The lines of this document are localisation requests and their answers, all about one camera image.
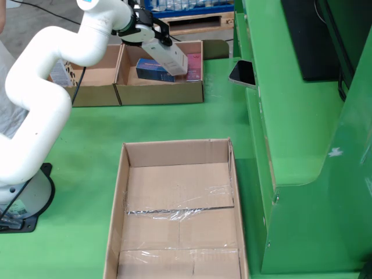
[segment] green surface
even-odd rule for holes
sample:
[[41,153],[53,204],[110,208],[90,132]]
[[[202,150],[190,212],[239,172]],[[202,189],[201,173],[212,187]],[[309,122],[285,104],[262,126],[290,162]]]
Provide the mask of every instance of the green surface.
[[[1,235],[1,278],[102,278],[123,142],[230,137],[244,218],[262,221],[249,209],[259,201],[249,185],[259,184],[245,90],[227,81],[233,66],[228,59],[205,62],[205,103],[74,108],[46,160],[53,164],[55,199],[33,233]],[[246,233],[257,250],[255,226]]]
[[359,267],[372,252],[372,33],[356,69],[331,144],[342,156],[329,158],[328,197],[350,257]]
[[342,109],[337,83],[303,81],[280,0],[244,1],[276,184],[309,183]]
[[[357,278],[354,271],[372,250],[370,52],[344,106],[335,83],[302,80],[280,1],[244,1],[249,32],[246,17],[237,13],[234,55],[251,58],[258,79],[259,89],[247,89],[246,101],[262,198],[251,209],[256,219],[246,225],[256,226],[248,234],[248,242],[253,233],[257,242],[256,250],[248,247],[251,275]],[[371,48],[372,42],[365,47]],[[327,155],[339,146],[345,156]]]

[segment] concrete floor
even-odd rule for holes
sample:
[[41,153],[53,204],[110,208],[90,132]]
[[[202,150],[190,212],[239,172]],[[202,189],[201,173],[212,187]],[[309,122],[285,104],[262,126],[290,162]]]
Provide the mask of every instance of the concrete floor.
[[[27,0],[25,2],[38,5],[57,15],[67,17],[76,22],[81,22],[81,18],[83,17],[83,11],[78,8],[76,0]],[[6,24],[3,33],[0,34],[0,41],[2,41],[9,52],[17,58],[33,36],[47,26],[59,26],[74,32],[77,32],[79,28],[78,25],[68,22],[67,20],[50,15],[35,7],[22,4],[19,8],[8,9],[6,11]],[[187,34],[175,37],[182,41],[208,39],[228,40],[233,38],[233,30]],[[119,43],[121,43],[119,38],[114,36],[111,37],[110,44]],[[233,42],[230,41],[228,43],[231,49]]]

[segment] open cardboard box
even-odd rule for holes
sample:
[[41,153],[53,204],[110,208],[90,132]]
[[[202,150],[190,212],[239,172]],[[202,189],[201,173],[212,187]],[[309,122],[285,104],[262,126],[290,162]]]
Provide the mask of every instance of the open cardboard box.
[[124,144],[104,279],[248,279],[229,139]]
[[[115,90],[115,77],[122,45],[108,45],[102,60],[85,71],[74,106],[120,106]],[[71,63],[78,81],[83,67]],[[71,98],[76,86],[65,87]]]
[[[186,54],[201,53],[203,41],[177,42]],[[177,76],[176,82],[146,80],[138,78],[136,65],[140,58],[152,59],[142,48],[124,46],[116,77],[116,88],[124,105],[151,105],[164,103],[203,102],[203,63],[201,80],[186,82],[184,76]]]

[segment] black phone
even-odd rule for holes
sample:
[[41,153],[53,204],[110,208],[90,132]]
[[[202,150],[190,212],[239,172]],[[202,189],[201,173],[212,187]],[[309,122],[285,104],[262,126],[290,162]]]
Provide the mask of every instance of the black phone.
[[256,88],[255,72],[250,61],[239,60],[229,75],[232,83],[244,85],[249,88]]

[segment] white robotic arm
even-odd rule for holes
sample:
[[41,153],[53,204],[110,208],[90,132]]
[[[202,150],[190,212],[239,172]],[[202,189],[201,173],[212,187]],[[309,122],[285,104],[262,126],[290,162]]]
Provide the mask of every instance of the white robotic arm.
[[78,33],[59,27],[41,30],[6,78],[9,99],[29,114],[12,139],[0,134],[0,216],[21,186],[37,177],[35,174],[40,172],[69,118],[71,100],[68,93],[59,85],[46,81],[58,59],[80,66],[98,63],[106,52],[112,30],[115,30],[127,42],[142,44],[172,75],[187,72],[186,56],[171,41],[169,44],[168,36],[157,38],[161,33],[148,22],[142,24],[140,9],[136,12],[121,0],[77,0],[77,3],[85,12]]

